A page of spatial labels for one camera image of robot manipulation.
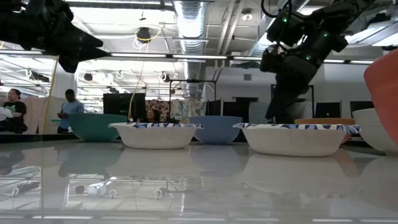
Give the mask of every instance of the pipe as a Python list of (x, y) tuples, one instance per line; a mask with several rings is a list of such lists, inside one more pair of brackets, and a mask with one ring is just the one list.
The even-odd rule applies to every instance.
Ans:
[[(177, 14), (177, 27), (180, 37), (204, 38), (207, 3), (200, 1), (175, 1)], [(184, 54), (201, 55), (205, 51), (205, 43), (198, 41), (180, 41)], [(184, 62), (184, 74), (186, 79), (204, 80), (204, 63)], [(190, 98), (200, 98), (203, 85), (187, 84)]]
[(222, 53), (223, 55), (226, 53), (226, 51), (228, 50), (229, 44), (231, 43), (232, 36), (234, 35), (234, 32), (235, 32), (236, 24), (238, 23), (239, 16), (242, 13), (243, 3), (244, 3), (243, 0), (239, 1), (238, 9), (236, 10), (234, 20), (232, 22), (231, 28), (228, 33), (228, 37), (227, 37), (225, 45), (224, 45), (224, 49), (223, 49), (223, 53)]
[(225, 34), (226, 34), (226, 31), (228, 30), (228, 25), (232, 18), (232, 13), (234, 11), (234, 6), (235, 6), (235, 2), (230, 0), (229, 5), (228, 5), (228, 13), (226, 15), (226, 19), (223, 24), (223, 30), (221, 31), (220, 40), (218, 41), (217, 50), (215, 52), (215, 54), (217, 54), (217, 55), (220, 54), (221, 47), (223, 46)]

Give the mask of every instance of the man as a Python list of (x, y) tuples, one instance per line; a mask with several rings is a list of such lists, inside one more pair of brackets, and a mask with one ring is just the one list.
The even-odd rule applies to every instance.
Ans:
[(80, 101), (76, 100), (75, 92), (73, 90), (67, 90), (65, 92), (65, 98), (67, 102), (62, 103), (61, 112), (58, 117), (61, 118), (60, 126), (58, 127), (58, 134), (69, 133), (69, 114), (70, 113), (84, 113), (85, 106)]

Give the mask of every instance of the air duct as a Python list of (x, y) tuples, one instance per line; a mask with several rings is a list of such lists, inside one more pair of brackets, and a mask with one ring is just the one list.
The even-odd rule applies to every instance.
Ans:
[[(206, 26), (207, 3), (200, 1), (175, 1), (177, 13), (177, 27), (179, 36), (191, 40), (180, 41), (184, 54), (201, 55), (205, 53), (205, 43), (194, 39), (204, 38)], [(187, 80), (204, 80), (204, 63), (184, 62), (184, 74)], [(203, 90), (202, 83), (187, 84), (187, 97), (200, 98)]]
[[(305, 5), (310, 0), (292, 0), (292, 10), (294, 11), (299, 11), (301, 10)], [(277, 9), (274, 10), (272, 13), (277, 14), (278, 9), (282, 8), (285, 6), (287, 3), (287, 0), (280, 0), (278, 2)], [(253, 45), (253, 47), (248, 51), (246, 54), (247, 56), (252, 56), (252, 57), (261, 57), (262, 53), (265, 51), (265, 49), (271, 44), (269, 40), (267, 40), (267, 33), (265, 32), (268, 27), (271, 25), (271, 22), (274, 19), (268, 16), (265, 16), (262, 18), (260, 22), (260, 34), (259, 34), (259, 40)]]

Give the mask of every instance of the paper bowl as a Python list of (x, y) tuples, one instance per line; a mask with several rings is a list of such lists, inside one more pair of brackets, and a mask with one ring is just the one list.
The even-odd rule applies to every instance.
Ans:
[(250, 147), (280, 156), (329, 156), (337, 151), (345, 134), (360, 132), (359, 126), (343, 124), (247, 124), (243, 130)]
[(242, 118), (234, 116), (194, 116), (189, 118), (190, 123), (201, 124), (206, 129), (198, 130), (195, 138), (203, 144), (229, 144), (236, 139), (239, 130), (233, 128)]
[(200, 124), (171, 123), (115, 123), (116, 128), (127, 147), (137, 149), (180, 149), (190, 144)]
[[(311, 118), (311, 119), (296, 119), (295, 124), (347, 124), (354, 125), (355, 120), (352, 118)], [(351, 135), (346, 134), (342, 140), (342, 144), (350, 139)]]
[(373, 148), (387, 154), (398, 154), (398, 145), (383, 128), (374, 108), (353, 112), (355, 123), (362, 128), (361, 137)]
[(90, 142), (112, 141), (119, 137), (114, 129), (108, 125), (117, 122), (126, 122), (127, 116), (115, 114), (70, 113), (70, 127), (80, 139)]

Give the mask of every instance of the fluorescent light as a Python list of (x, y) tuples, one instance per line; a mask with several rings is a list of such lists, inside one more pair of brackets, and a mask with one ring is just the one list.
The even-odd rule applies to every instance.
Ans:
[(24, 216), (23, 215), (0, 215), (0, 218), (3, 218), (3, 219), (24, 218)]
[(278, 218), (234, 218), (234, 221), (247, 222), (277, 222)]
[(166, 58), (166, 54), (111, 53), (112, 57)]
[(43, 52), (39, 50), (0, 50), (0, 54), (42, 55)]
[(225, 219), (224, 218), (175, 217), (175, 218), (168, 218), (168, 221), (225, 221)]
[(220, 55), (173, 55), (173, 58), (226, 60), (227, 56), (220, 56)]
[(173, 37), (173, 41), (195, 41), (195, 42), (209, 42), (208, 39), (203, 38), (186, 38), (186, 37)]
[(117, 216), (104, 216), (105, 220), (160, 220), (160, 217), (117, 217)]
[(361, 222), (374, 222), (374, 223), (398, 223), (398, 219), (361, 219)]
[(107, 0), (65, 0), (66, 2), (82, 2), (82, 3), (112, 3), (112, 4), (160, 4), (155, 1), (107, 1)]
[(243, 57), (243, 56), (235, 56), (234, 60), (248, 60), (248, 61), (261, 61), (261, 57)]
[(390, 45), (398, 45), (398, 33), (396, 34), (392, 34), (389, 37), (386, 37), (382, 40), (380, 40), (379, 42), (373, 44), (373, 46), (376, 47), (383, 47), (383, 46), (390, 46)]
[(361, 64), (361, 65), (370, 65), (372, 64), (374, 61), (360, 61), (360, 60), (352, 60), (349, 63), (353, 63), (353, 64)]
[(98, 39), (127, 39), (133, 38), (135, 35), (95, 35), (94, 37)]
[(355, 35), (345, 36), (345, 39), (348, 41), (348, 43), (353, 44), (355, 42), (360, 42), (360, 41), (372, 36), (373, 34), (379, 32), (380, 30), (382, 30), (384, 28), (385, 28), (385, 26), (368, 28), (364, 31), (356, 33)]
[(344, 63), (344, 60), (325, 59), (324, 63)]
[(42, 217), (41, 215), (35, 215), (32, 218), (46, 218), (46, 219), (92, 219), (91, 216), (76, 216), (76, 215), (46, 215)]
[(313, 218), (313, 222), (353, 222), (350, 219), (341, 219), (341, 218)]

